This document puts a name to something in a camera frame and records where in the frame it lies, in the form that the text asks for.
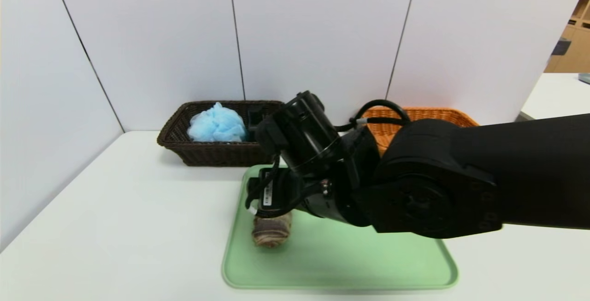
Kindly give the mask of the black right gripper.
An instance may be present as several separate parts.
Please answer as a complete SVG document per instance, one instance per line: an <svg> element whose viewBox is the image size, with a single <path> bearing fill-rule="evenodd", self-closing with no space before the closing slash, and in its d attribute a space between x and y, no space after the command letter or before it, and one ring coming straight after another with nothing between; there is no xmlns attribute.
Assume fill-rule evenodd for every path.
<svg viewBox="0 0 590 301"><path fill-rule="evenodd" d="M259 211L276 212L297 210L304 212L301 194L304 190L304 179L297 176L286 167L279 167L272 180L259 193L248 206L248 212L255 214Z"/></svg>

